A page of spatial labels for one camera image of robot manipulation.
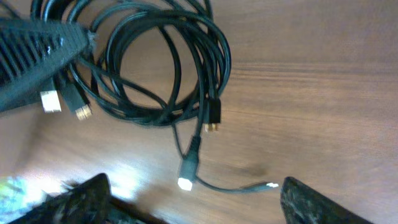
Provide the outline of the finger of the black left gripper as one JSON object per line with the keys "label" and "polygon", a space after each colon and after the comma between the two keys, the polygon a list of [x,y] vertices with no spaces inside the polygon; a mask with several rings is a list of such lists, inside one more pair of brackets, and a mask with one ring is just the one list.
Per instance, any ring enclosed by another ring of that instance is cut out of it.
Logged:
{"label": "finger of the black left gripper", "polygon": [[7,110],[90,46],[87,29],[60,21],[1,19],[1,110]]}

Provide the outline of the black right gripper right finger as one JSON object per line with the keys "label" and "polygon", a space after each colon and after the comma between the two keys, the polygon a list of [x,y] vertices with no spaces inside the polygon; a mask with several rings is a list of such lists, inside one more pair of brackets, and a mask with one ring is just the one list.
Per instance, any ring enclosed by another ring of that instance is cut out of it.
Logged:
{"label": "black right gripper right finger", "polygon": [[280,205],[287,224],[371,224],[294,177],[286,177]]}

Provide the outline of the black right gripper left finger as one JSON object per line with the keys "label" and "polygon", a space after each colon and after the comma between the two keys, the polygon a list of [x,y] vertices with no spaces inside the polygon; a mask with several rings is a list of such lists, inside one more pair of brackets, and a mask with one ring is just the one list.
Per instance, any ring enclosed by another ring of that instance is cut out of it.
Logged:
{"label": "black right gripper left finger", "polygon": [[100,173],[67,192],[35,206],[11,224],[165,223],[111,194],[108,176]]}

